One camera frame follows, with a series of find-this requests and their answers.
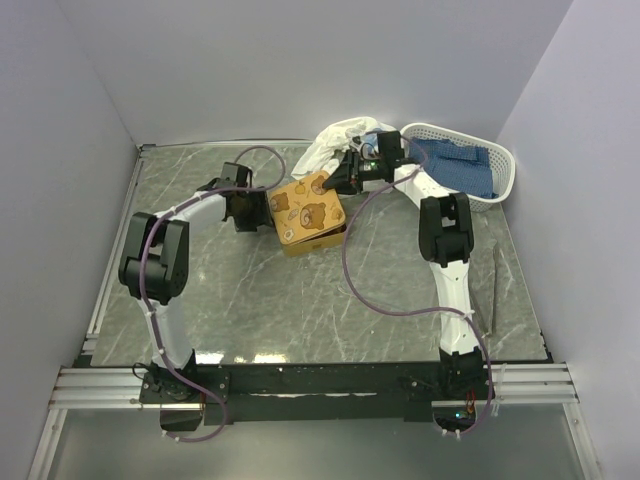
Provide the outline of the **gold cookie tin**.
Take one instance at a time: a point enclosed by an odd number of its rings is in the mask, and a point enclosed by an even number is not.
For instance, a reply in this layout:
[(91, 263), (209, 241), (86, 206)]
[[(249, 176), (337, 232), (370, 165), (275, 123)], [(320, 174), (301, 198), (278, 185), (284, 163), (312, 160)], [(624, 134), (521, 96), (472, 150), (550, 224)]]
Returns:
[(318, 237), (307, 239), (295, 245), (283, 245), (283, 253), (288, 257), (297, 257), (318, 250), (340, 246), (344, 240), (346, 226), (342, 225), (334, 230), (327, 231)]

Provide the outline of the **silver tin lid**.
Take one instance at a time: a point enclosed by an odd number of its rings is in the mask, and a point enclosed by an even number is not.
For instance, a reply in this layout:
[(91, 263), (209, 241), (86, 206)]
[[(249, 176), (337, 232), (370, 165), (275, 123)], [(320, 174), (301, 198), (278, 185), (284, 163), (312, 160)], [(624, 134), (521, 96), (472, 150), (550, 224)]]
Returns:
[(268, 205), (279, 240), (293, 246), (343, 227), (346, 214), (329, 178), (319, 171), (268, 194)]

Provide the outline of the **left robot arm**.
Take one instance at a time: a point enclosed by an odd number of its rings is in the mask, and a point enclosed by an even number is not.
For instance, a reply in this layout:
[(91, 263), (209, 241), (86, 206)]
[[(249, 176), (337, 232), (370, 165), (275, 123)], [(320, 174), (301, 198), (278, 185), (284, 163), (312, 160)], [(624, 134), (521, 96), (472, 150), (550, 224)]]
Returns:
[(227, 162), (220, 176), (188, 199), (154, 214), (138, 212), (129, 222), (118, 279), (146, 318), (153, 341), (148, 371), (178, 402), (192, 399), (200, 389), (181, 302), (189, 278), (191, 237), (229, 219), (238, 233), (273, 224), (267, 189), (253, 185), (249, 167)]

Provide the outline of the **metal tongs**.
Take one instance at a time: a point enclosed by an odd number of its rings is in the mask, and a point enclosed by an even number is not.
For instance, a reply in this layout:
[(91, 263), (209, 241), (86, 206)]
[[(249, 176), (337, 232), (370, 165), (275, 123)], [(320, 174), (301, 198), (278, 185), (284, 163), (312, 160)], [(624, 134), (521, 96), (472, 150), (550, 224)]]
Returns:
[(469, 262), (469, 293), (475, 311), (474, 323), (487, 337), (495, 329), (495, 304), (498, 277), (498, 242), (489, 240), (473, 250)]

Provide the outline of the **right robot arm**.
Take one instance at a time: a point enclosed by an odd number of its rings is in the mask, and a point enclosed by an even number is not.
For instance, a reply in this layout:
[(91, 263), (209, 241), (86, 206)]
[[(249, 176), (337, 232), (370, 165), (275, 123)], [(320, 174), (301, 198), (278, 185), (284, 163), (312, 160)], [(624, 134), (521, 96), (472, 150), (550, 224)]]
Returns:
[(365, 306), (394, 317), (439, 313), (441, 393), (457, 399), (475, 393), (485, 385), (487, 349), (473, 322), (469, 288), (471, 253), (475, 245), (470, 201), (464, 193), (451, 193), (427, 172), (428, 151), (398, 131), (378, 132), (377, 153), (368, 158), (351, 149), (323, 183), (326, 190), (356, 195), (363, 184), (384, 181), (385, 186), (370, 199), (395, 189), (419, 210), (418, 247), (435, 280), (438, 305), (410, 312), (381, 311), (360, 294), (348, 271), (346, 251), (341, 251), (344, 277), (351, 292)]

